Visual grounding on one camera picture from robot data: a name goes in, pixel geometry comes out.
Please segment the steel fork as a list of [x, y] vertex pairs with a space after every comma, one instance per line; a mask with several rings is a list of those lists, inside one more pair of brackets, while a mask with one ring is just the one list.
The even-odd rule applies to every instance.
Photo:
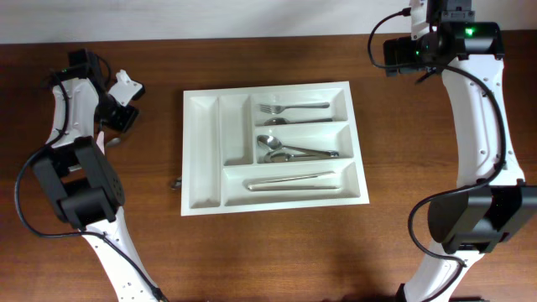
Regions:
[[288, 109], [326, 109], [329, 106], [330, 106], [329, 102], [298, 104], [298, 105], [288, 105], [288, 106], [258, 104], [258, 109], [260, 112], [277, 115]]
[[324, 119], [316, 119], [316, 120], [309, 120], [309, 121], [293, 122], [283, 117], [276, 117], [276, 118], [269, 119], [263, 125], [264, 126], [276, 126], [276, 125], [285, 125], [285, 124], [316, 123], [316, 122], [332, 122], [332, 119], [324, 118]]

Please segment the large steel spoon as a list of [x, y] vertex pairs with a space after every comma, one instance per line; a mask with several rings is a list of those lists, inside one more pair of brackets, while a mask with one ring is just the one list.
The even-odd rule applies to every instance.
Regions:
[[323, 159], [329, 159], [329, 158], [337, 158], [340, 156], [340, 154], [337, 151], [333, 150], [315, 150], [315, 149], [309, 149], [309, 148], [301, 148], [301, 147], [295, 147], [290, 145], [283, 144], [282, 141], [277, 139], [274, 136], [271, 135], [258, 135], [257, 136], [257, 144], [267, 149], [268, 151], [278, 151], [283, 148], [291, 149], [294, 151], [299, 151], [305, 154], [313, 155], [319, 158]]
[[284, 163], [284, 162], [298, 162], [298, 161], [310, 161], [321, 159], [332, 159], [339, 156], [338, 152], [330, 152], [328, 155], [313, 155], [313, 154], [290, 154], [286, 152], [272, 152], [263, 156], [262, 163]]

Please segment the steel tongs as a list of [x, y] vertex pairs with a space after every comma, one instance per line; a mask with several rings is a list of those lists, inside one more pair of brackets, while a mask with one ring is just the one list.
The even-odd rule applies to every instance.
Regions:
[[247, 182], [244, 186], [249, 191], [339, 190], [339, 185], [330, 185], [326, 183], [316, 184], [312, 182], [312, 180], [323, 179], [335, 174], [336, 173], [333, 171], [328, 171], [315, 174], [301, 174], [266, 180], [255, 180]]

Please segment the small steel teaspoon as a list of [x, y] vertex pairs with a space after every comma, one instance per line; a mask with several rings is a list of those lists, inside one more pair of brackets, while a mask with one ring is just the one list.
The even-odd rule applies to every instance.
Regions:
[[170, 188], [171, 188], [172, 190], [177, 190], [177, 189], [180, 189], [181, 186], [182, 186], [182, 178], [181, 178], [181, 177], [178, 177], [178, 178], [176, 178], [176, 179], [172, 182]]
[[106, 148], [112, 148], [114, 146], [117, 146], [118, 144], [121, 143], [121, 139], [120, 138], [112, 138], [110, 141], [108, 141], [106, 144], [105, 144], [105, 147]]

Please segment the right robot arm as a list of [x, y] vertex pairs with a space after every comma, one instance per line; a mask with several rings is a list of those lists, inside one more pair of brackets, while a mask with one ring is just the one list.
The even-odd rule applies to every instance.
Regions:
[[426, 197], [431, 244], [398, 301], [449, 301], [470, 267], [536, 212], [536, 189], [515, 156], [503, 101], [499, 26], [478, 22], [468, 1], [412, 0], [407, 37], [383, 43], [388, 76], [441, 77], [456, 129], [456, 188]]

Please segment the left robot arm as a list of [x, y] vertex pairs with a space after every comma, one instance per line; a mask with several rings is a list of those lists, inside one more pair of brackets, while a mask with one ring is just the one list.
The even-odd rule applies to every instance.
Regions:
[[109, 128], [127, 132], [138, 117], [132, 100], [143, 84], [88, 49], [71, 51], [69, 65], [50, 75], [55, 111], [50, 136], [27, 166], [57, 218], [70, 225], [98, 257], [120, 301], [164, 301], [143, 267], [125, 222], [126, 194], [105, 156]]

